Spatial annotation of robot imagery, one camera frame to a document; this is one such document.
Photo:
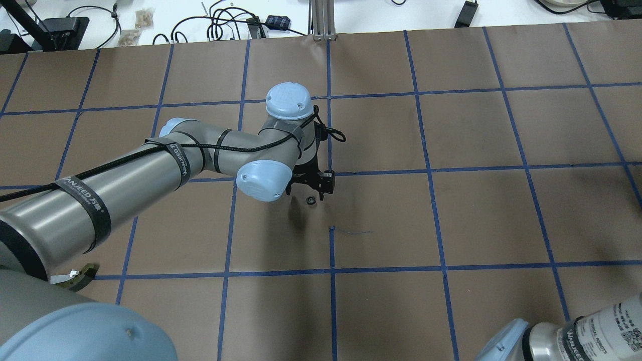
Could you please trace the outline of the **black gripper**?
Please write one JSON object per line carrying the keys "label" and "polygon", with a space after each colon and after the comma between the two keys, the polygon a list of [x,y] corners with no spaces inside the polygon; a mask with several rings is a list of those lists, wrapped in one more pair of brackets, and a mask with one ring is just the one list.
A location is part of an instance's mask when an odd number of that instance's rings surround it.
{"label": "black gripper", "polygon": [[319,194],[319,201],[323,201],[327,194],[334,194],[336,173],[334,170],[321,170],[319,167],[318,153],[302,164],[296,164],[292,177],[286,187],[286,195],[291,196],[292,185],[301,184],[310,187]]}

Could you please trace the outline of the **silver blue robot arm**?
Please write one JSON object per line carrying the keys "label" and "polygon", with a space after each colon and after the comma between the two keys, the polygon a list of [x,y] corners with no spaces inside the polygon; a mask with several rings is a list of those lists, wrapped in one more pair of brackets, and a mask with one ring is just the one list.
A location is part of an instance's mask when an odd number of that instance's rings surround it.
{"label": "silver blue robot arm", "polygon": [[203,171],[235,178],[270,203],[293,184],[334,192],[318,148],[345,135],[321,121],[301,84],[266,94],[258,133],[174,117],[157,137],[111,162],[47,185],[2,195],[2,360],[177,360],[170,337],[126,307],[75,293],[51,272],[94,251],[112,231]]}
{"label": "silver blue robot arm", "polygon": [[564,326],[515,318],[475,360],[640,360],[640,294]]}

